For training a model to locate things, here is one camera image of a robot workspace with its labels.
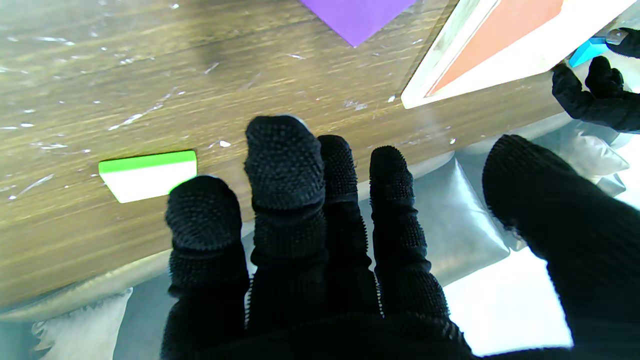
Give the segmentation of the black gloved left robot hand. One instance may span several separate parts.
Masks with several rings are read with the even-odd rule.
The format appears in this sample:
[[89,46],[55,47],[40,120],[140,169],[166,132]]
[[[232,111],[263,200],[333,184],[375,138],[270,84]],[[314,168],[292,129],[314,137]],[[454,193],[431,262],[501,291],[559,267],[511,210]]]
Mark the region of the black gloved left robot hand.
[[621,71],[606,57],[598,55],[591,60],[584,83],[564,62],[556,64],[551,72],[551,94],[572,119],[618,133],[639,134],[640,96],[624,89]]

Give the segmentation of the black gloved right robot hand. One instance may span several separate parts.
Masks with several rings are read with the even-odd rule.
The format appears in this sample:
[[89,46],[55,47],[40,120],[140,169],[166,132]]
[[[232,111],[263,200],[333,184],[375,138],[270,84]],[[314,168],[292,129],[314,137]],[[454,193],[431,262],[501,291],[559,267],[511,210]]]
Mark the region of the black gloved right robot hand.
[[[238,199],[201,175],[170,191],[173,250],[163,360],[476,360],[426,257],[413,176],[402,153],[370,160],[375,269],[349,144],[297,117],[246,128],[256,272]],[[573,346],[489,360],[637,360],[639,212],[517,135],[490,150],[490,212],[546,261]]]

